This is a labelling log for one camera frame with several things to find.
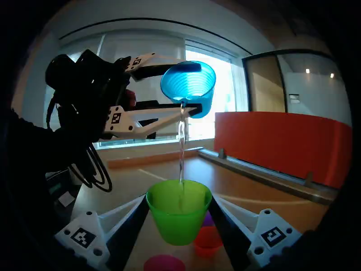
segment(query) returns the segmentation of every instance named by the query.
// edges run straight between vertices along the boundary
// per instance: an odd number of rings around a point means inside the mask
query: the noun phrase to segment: screw hole
[[[263,253],[263,247],[256,247],[255,248],[255,254],[261,255]]]
[[[95,256],[101,256],[101,255],[103,255],[103,251],[101,251],[101,250],[98,249],[98,248],[95,248],[95,249],[93,250],[93,253],[94,253]]]

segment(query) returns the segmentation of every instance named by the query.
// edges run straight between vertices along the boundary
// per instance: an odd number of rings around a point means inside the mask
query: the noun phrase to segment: red partition
[[[280,112],[216,113],[214,149],[252,164],[340,188],[351,163],[352,128]]]

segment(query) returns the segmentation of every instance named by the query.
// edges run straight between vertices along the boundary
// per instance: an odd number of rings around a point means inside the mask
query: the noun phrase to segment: window
[[[214,138],[214,121],[216,112],[232,112],[236,110],[232,67],[229,60],[221,60],[190,50],[185,51],[188,61],[201,61],[214,69],[216,84],[210,112],[200,119],[188,119],[190,140]]]

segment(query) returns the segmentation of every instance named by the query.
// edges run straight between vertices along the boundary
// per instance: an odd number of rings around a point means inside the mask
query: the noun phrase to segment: black cable
[[[54,98],[54,96],[51,98],[50,102],[49,102],[49,106],[46,112],[46,126],[49,130],[51,130],[50,127],[50,119],[51,119],[51,114],[54,110],[54,107],[56,105],[56,100]],[[76,170],[72,165],[69,166],[70,170],[74,173],[74,175],[83,183],[85,184],[87,187],[92,188],[93,185],[98,187],[100,190],[104,191],[104,192],[110,192],[113,189],[113,185],[111,183],[111,179],[110,176],[102,162],[102,160],[100,159],[97,151],[95,150],[94,146],[91,144],[89,146],[89,148],[87,148],[87,153],[90,157],[90,160],[92,162],[92,166],[96,167],[100,178],[102,179],[101,181],[97,180],[92,174],[86,173],[86,172],[82,172],[78,167],[78,170]],[[101,185],[105,184],[105,179],[108,182],[108,188],[104,188]]]
[[[102,169],[102,172],[104,173],[105,178],[106,178],[106,180],[107,180],[107,182],[108,182],[108,186],[109,186],[109,187],[108,187],[108,189],[105,189],[105,188],[99,186],[98,183],[96,183],[96,182],[94,183],[94,185],[95,185],[96,187],[98,187],[100,190],[104,191],[104,192],[110,192],[110,191],[112,191],[112,189],[113,189],[113,184],[112,184],[112,182],[111,182],[109,173],[108,173],[108,171],[106,170],[106,168],[105,168],[102,160],[100,159],[97,151],[95,150],[95,148],[94,148],[94,146],[93,146],[92,144],[90,145],[90,150],[92,151],[92,153],[93,153],[93,155],[94,155],[94,157],[95,157],[95,161],[97,161],[98,164],[100,165],[100,167],[101,167],[101,169]]]
[[[106,170],[106,167],[104,166],[102,160],[100,159],[97,151],[95,150],[94,146],[91,144],[89,149],[87,150],[90,159],[94,163],[94,165],[97,167],[97,170],[101,176],[101,181],[97,180],[94,176],[89,176],[88,180],[84,178],[84,173],[81,171],[77,171],[73,166],[69,166],[70,170],[75,174],[75,176],[87,187],[92,188],[93,185],[99,188],[100,190],[104,192],[111,192],[113,189],[113,184],[111,182],[111,178],[109,176],[108,171]],[[108,183],[108,188],[104,188],[101,185],[105,184],[105,179]]]

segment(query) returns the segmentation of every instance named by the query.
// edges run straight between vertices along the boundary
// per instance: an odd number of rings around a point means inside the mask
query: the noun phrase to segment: table
[[[178,178],[177,160],[158,163],[153,163],[157,161],[154,157],[147,160],[148,164],[133,163],[128,168],[109,170],[113,182],[113,191],[110,193],[96,188],[89,189],[83,185],[76,199],[72,218],[89,210],[101,215],[139,197],[157,182]],[[200,182],[213,194],[254,213],[271,208],[301,233],[314,229],[328,208],[326,205],[293,196],[216,165],[199,157],[196,152],[185,159],[185,179]],[[110,230],[125,212],[102,224],[103,229]],[[194,254],[192,244],[177,247],[165,243],[149,212],[125,270],[143,270],[145,261],[159,254],[170,254],[181,259],[186,270],[232,270],[224,248],[221,248],[214,258],[202,259]]]

